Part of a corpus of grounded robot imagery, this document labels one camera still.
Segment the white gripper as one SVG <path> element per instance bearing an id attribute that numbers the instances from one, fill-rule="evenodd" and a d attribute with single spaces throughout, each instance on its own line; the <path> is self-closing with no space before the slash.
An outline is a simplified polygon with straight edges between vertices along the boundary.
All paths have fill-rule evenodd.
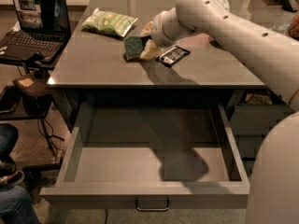
<path id="1" fill-rule="evenodd" d="M 170 42 L 163 31 L 163 17 L 166 14 L 165 11 L 156 15 L 153 21 L 149 21 L 144 29 L 141 31 L 140 35 L 142 37 L 151 36 L 140 54 L 142 60 L 150 60 L 159 56 L 162 52 L 161 47 L 169 47 Z"/>

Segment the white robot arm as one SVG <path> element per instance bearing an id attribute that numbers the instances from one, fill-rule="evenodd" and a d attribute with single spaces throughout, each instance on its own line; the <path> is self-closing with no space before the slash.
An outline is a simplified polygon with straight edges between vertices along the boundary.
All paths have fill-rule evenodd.
<path id="1" fill-rule="evenodd" d="M 254 162 L 246 224 L 299 224 L 299 44 L 230 12 L 227 0 L 176 0 L 156 15 L 153 42 L 205 33 L 243 63 L 293 114 L 265 137 Z"/>

